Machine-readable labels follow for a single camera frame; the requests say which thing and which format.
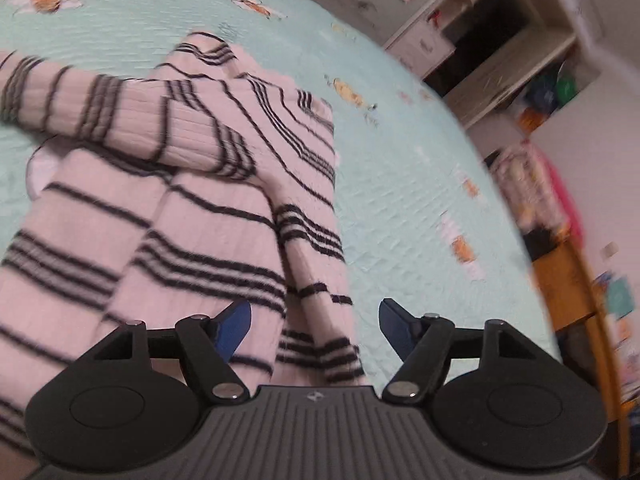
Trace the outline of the white drawer cabinet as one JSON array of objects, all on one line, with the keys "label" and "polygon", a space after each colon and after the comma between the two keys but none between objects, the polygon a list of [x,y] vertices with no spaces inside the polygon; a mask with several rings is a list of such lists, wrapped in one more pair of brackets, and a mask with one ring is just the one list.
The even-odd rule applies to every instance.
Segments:
[{"label": "white drawer cabinet", "polygon": [[389,55],[424,79],[446,61],[456,47],[428,21],[416,20],[387,49]]}]

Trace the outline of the pink black striped sweater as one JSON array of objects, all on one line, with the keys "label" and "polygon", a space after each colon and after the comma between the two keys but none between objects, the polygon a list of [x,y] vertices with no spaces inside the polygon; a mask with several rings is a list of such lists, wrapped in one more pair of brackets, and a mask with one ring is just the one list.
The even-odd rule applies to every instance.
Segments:
[{"label": "pink black striped sweater", "polygon": [[1,117],[70,151],[1,260],[1,445],[30,398],[114,328],[232,301],[247,387],[364,381],[334,212],[326,100],[192,32],[144,78],[1,55]]}]

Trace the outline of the pile of floral bedding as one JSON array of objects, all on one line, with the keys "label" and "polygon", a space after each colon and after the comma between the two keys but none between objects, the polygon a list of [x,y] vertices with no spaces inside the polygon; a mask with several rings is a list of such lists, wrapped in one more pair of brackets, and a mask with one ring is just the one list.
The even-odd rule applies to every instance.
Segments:
[{"label": "pile of floral bedding", "polygon": [[584,229],[573,197],[559,171],[530,141],[507,146],[488,167],[523,235],[536,229],[555,240],[571,238],[584,246]]}]

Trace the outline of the orange wooden table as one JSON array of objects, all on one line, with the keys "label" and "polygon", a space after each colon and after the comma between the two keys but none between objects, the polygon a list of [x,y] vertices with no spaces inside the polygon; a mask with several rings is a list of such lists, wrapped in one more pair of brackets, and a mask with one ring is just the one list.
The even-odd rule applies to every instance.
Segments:
[{"label": "orange wooden table", "polygon": [[625,479],[631,459],[628,411],[606,326],[603,292],[569,237],[536,259],[533,268],[564,364],[597,388],[605,407],[605,435],[592,463],[604,478]]}]

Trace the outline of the mint green quilted bedspread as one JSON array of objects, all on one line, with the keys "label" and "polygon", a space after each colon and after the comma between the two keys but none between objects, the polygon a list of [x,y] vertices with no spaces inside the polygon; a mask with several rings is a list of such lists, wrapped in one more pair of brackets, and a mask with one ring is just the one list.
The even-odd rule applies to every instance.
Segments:
[{"label": "mint green quilted bedspread", "polygon": [[309,0],[1,0],[6,50],[142,77],[212,32],[332,106],[336,212],[370,382],[398,367],[378,304],[461,327],[501,318],[558,350],[529,256],[462,128],[433,92]]}]

